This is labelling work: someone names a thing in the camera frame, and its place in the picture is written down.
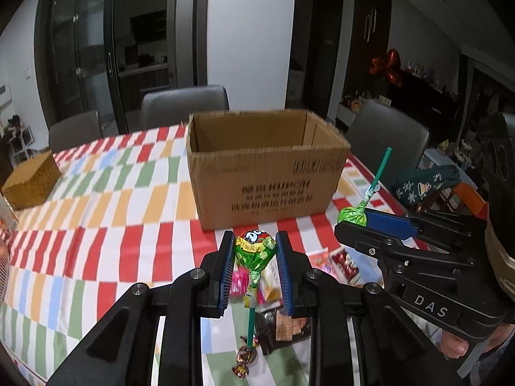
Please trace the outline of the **person right hand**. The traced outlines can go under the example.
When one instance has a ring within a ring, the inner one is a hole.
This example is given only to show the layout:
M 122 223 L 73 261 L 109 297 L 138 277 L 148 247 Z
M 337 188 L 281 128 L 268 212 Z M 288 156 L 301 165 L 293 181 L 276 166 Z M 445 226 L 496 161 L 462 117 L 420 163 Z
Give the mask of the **person right hand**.
M 489 343 L 485 346 L 484 352 L 494 349 L 499 344 L 502 344 L 505 337 L 510 334 L 504 333 L 504 326 L 497 328 L 490 336 Z M 439 349 L 443 354 L 449 358 L 457 359 L 466 355 L 469 349 L 469 343 L 447 331 L 442 333 Z

